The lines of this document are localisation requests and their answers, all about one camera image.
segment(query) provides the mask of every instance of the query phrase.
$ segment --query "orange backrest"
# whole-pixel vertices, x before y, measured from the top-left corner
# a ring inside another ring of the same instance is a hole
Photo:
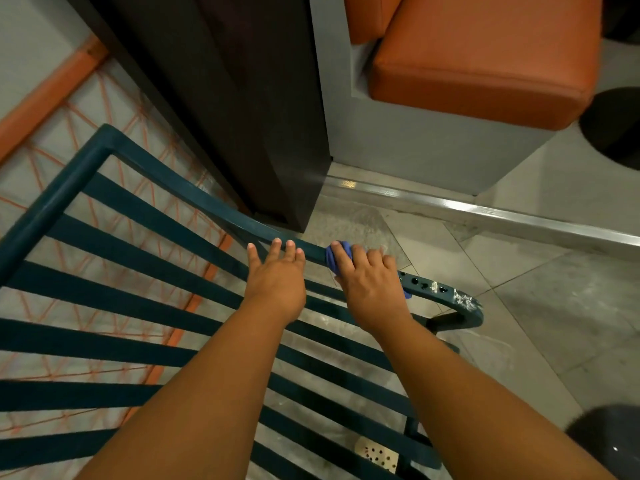
[[[351,43],[382,37],[402,0],[344,0]]]

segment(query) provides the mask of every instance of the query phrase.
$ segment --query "dark wooden panel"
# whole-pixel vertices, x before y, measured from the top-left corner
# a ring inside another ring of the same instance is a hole
[[[303,230],[330,164],[308,0],[69,0],[246,213]]]

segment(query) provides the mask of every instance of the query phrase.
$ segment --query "shiny metal trim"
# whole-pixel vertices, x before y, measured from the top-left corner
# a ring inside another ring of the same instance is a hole
[[[327,176],[323,194],[572,249],[640,260],[640,237],[511,210]]]

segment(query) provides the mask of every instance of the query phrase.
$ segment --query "person's left hand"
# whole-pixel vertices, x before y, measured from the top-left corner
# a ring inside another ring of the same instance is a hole
[[[305,254],[296,249],[293,241],[287,241],[284,256],[280,256],[282,241],[274,239],[269,255],[260,262],[254,244],[247,246],[249,277],[246,281],[243,305],[257,304],[265,310],[276,310],[282,316],[282,326],[298,318],[307,301],[305,279]]]

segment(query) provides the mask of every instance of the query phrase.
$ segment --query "hand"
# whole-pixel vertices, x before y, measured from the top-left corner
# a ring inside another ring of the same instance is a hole
[[[293,241],[287,241],[284,256],[280,256],[282,241],[276,238],[271,243],[269,255],[260,262],[254,244],[247,246],[249,256],[249,278],[246,281],[243,306],[258,304],[263,310],[275,310],[282,317],[282,327],[298,318],[307,301],[305,279],[305,254],[296,249]]]
[[[395,321],[411,318],[393,256],[382,256],[379,250],[365,252],[355,245],[351,247],[351,261],[339,242],[333,241],[331,249],[340,270],[336,280],[347,297],[347,308],[363,330],[376,336]]]

